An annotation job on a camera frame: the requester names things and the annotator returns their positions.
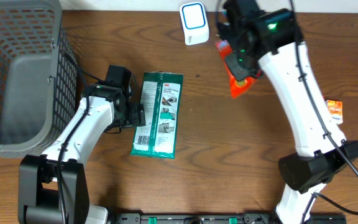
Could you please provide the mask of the orange tissue packet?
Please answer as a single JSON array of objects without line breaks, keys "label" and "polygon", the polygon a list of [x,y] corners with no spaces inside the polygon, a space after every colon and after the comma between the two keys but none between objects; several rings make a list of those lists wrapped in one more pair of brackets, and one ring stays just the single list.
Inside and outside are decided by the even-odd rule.
[{"label": "orange tissue packet", "polygon": [[336,100],[326,100],[326,106],[332,117],[332,120],[337,124],[343,123],[343,102]]}]

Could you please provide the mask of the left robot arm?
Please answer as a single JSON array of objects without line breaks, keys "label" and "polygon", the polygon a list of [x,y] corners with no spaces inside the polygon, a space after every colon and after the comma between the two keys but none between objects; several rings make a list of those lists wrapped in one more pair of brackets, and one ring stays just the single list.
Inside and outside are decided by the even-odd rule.
[{"label": "left robot arm", "polygon": [[41,155],[21,160],[19,223],[109,223],[109,210],[90,202],[86,163],[104,132],[144,125],[143,104],[131,103],[125,88],[87,86],[59,137]]}]

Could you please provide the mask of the green white 3M package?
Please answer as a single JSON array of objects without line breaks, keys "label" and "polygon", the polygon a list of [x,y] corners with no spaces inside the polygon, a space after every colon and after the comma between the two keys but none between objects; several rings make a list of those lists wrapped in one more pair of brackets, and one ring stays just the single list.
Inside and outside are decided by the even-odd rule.
[{"label": "green white 3M package", "polygon": [[144,73],[140,102],[145,125],[135,130],[132,156],[175,158],[183,78],[180,73]]}]

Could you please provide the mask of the red Nescafe coffee pack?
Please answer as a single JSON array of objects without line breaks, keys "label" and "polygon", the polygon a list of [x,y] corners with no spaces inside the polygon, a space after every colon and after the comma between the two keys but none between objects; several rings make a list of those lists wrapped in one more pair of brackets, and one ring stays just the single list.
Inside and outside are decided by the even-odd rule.
[{"label": "red Nescafe coffee pack", "polygon": [[234,75],[229,70],[227,63],[224,61],[224,58],[232,53],[232,49],[229,46],[229,43],[226,40],[219,40],[215,42],[215,46],[218,49],[220,57],[224,63],[226,73],[229,76],[231,96],[233,99],[235,99],[238,96],[241,96],[242,94],[247,92],[257,82],[257,79],[254,79],[252,77],[247,77],[242,81],[237,81]]}]

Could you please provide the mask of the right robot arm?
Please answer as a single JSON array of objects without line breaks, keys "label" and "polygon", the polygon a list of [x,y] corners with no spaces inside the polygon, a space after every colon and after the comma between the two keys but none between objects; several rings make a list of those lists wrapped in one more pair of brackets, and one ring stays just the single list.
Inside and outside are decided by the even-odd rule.
[{"label": "right robot arm", "polygon": [[295,152],[278,162],[285,182],[272,213],[248,213],[256,223],[344,223],[344,217],[313,217],[311,208],[333,177],[353,167],[358,142],[348,140],[332,116],[313,75],[308,48],[291,9],[262,10],[255,1],[224,3],[227,21],[216,21],[231,48],[224,57],[238,82],[267,77],[290,123]]}]

